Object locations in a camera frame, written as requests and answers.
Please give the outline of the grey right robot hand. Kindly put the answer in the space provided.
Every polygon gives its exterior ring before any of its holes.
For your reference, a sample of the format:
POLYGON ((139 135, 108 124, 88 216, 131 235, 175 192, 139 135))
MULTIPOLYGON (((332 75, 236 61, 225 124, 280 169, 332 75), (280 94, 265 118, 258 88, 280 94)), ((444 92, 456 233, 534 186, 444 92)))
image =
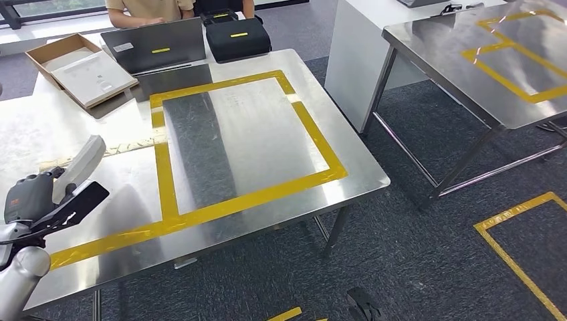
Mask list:
POLYGON ((380 321, 386 320, 378 304, 361 287, 353 287, 346 292, 349 302, 348 311, 354 320, 380 321))

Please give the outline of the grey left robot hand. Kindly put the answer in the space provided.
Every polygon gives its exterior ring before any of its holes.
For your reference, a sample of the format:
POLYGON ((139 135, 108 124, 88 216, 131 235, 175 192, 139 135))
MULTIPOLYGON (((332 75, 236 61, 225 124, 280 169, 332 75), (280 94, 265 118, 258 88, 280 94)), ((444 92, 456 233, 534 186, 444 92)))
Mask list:
POLYGON ((68 183, 61 201, 52 199, 55 184, 65 169, 55 167, 37 175, 29 175, 12 186, 5 202, 4 218, 16 223, 22 236, 13 241, 43 237, 80 224, 102 201, 109 191, 96 181, 77 186, 68 183))

